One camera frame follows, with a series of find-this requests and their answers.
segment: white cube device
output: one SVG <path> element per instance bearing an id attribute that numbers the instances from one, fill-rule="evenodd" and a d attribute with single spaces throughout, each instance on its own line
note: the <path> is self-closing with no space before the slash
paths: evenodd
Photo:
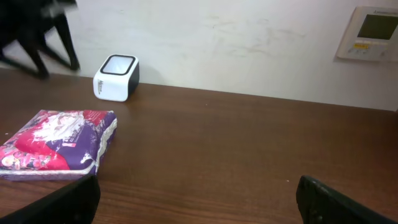
<path id="1" fill-rule="evenodd" d="M 138 58 L 111 55 L 94 76 L 94 94 L 102 100 L 126 101 L 138 83 Z"/>

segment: wall control panel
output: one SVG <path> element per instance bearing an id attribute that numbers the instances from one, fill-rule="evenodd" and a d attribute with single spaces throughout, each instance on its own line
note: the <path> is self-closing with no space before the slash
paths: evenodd
<path id="1" fill-rule="evenodd" d="M 336 56 L 370 61 L 397 61 L 398 9 L 357 7 Z"/>

